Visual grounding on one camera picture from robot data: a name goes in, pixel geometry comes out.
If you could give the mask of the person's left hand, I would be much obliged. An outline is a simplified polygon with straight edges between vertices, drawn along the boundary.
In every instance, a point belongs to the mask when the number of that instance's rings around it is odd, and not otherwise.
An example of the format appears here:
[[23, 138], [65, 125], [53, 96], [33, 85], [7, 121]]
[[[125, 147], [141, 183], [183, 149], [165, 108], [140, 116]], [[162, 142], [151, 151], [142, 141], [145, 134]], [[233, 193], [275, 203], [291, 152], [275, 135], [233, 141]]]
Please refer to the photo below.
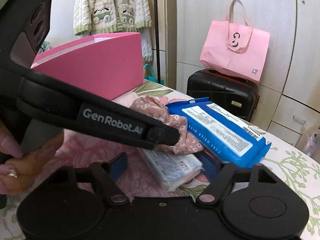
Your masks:
[[31, 188], [63, 141], [64, 131], [61, 131], [40, 149], [24, 155], [14, 137], [1, 124], [1, 152], [13, 157], [1, 165], [1, 194], [14, 196]]

